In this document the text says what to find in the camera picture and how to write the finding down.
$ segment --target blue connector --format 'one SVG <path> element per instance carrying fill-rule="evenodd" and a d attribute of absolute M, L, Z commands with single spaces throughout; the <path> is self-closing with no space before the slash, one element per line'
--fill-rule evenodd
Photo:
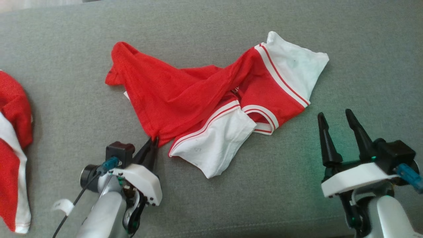
<path fill-rule="evenodd" d="M 403 180 L 407 181 L 419 193 L 423 193 L 423 179 L 410 166 L 402 163 L 396 167 L 396 172 Z"/>
<path fill-rule="evenodd" d="M 109 170 L 119 166 L 119 159 L 115 156 L 102 163 L 97 168 L 97 173 L 100 172 L 100 176 L 105 175 Z"/>

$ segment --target red and white garment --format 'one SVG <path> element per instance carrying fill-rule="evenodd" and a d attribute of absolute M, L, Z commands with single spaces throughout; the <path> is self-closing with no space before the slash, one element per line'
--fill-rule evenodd
<path fill-rule="evenodd" d="M 0 71 L 0 216 L 16 233 L 29 230 L 31 213 L 27 198 L 22 151 L 32 142 L 31 108 L 23 88 Z"/>
<path fill-rule="evenodd" d="M 226 68 L 176 69 L 126 43 L 116 44 L 112 59 L 106 83 L 125 85 L 147 135 L 161 145 L 176 137 L 169 156 L 207 178 L 228 167 L 253 131 L 271 135 L 304 111 L 329 60 L 272 31 Z"/>

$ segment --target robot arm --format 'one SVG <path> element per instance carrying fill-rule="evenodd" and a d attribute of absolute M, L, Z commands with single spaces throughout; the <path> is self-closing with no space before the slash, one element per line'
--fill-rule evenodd
<path fill-rule="evenodd" d="M 81 187 L 99 193 L 100 197 L 77 238 L 132 237 L 140 226 L 144 207 L 160 205 L 162 190 L 159 178 L 153 173 L 157 145 L 158 139 L 150 139 L 132 157 L 135 147 L 117 141 L 107 146 L 106 161 L 102 165 L 84 168 Z"/>
<path fill-rule="evenodd" d="M 418 193 L 423 192 L 415 151 L 402 141 L 387 143 L 379 138 L 372 142 L 353 112 L 346 109 L 345 113 L 360 151 L 358 161 L 343 162 L 323 113 L 318 115 L 326 167 L 321 183 L 324 196 L 339 196 L 347 225 L 355 229 L 356 238 L 421 237 L 411 227 L 393 191 L 393 185 L 411 184 Z"/>

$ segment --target gray couch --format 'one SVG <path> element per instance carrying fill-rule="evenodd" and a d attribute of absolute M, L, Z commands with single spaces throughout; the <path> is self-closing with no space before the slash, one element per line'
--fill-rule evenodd
<path fill-rule="evenodd" d="M 87 164 L 114 142 L 147 141 L 124 88 L 105 85 L 110 51 L 126 41 L 176 67 L 226 66 L 270 30 L 330 61 L 312 104 L 272 136 L 253 134 L 229 168 L 206 179 L 160 149 L 163 201 L 148 207 L 135 237 L 333 237 L 351 234 L 338 198 L 323 197 L 317 114 L 338 151 L 358 149 L 344 115 L 354 111 L 370 137 L 401 139 L 423 167 L 423 5 L 408 1 L 120 0 L 0 14 L 0 68 L 25 88 L 34 115 L 27 150 L 32 225 L 51 237 L 63 217 L 54 201 L 75 199 Z M 396 189 L 423 232 L 423 199 Z M 98 195 L 87 192 L 58 237 L 74 237 Z M 20 237 L 0 224 L 1 237 Z"/>

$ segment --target white fabric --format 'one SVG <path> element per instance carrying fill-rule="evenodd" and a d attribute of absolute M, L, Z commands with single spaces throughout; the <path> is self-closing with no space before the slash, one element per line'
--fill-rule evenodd
<path fill-rule="evenodd" d="M 238 149 L 254 131 L 256 123 L 238 106 L 206 126 L 203 133 L 188 136 L 183 142 L 175 144 L 169 156 L 185 159 L 209 179 L 221 175 L 229 166 Z"/>
<path fill-rule="evenodd" d="M 25 165 L 27 158 L 22 151 L 18 138 L 12 124 L 0 113 L 0 138 L 3 139 L 19 158 L 18 171 L 18 207 L 16 209 L 16 233 L 26 234 L 29 230 L 31 212 L 29 210 L 28 196 L 26 189 Z"/>
<path fill-rule="evenodd" d="M 52 211 L 62 210 L 66 213 L 66 216 L 69 216 L 74 207 L 74 204 L 69 199 L 60 199 L 53 204 Z"/>
<path fill-rule="evenodd" d="M 304 107 L 310 104 L 310 96 L 320 73 L 329 61 L 326 53 L 315 53 L 309 49 L 289 43 L 282 39 L 276 32 L 270 31 L 267 42 L 262 44 L 267 52 L 256 46 L 266 68 L 276 82 L 295 100 Z"/>
<path fill-rule="evenodd" d="M 124 92 L 124 95 L 125 95 L 125 97 L 130 101 L 130 99 L 129 99 L 129 96 L 128 96 L 128 92 L 127 91 L 125 91 Z"/>

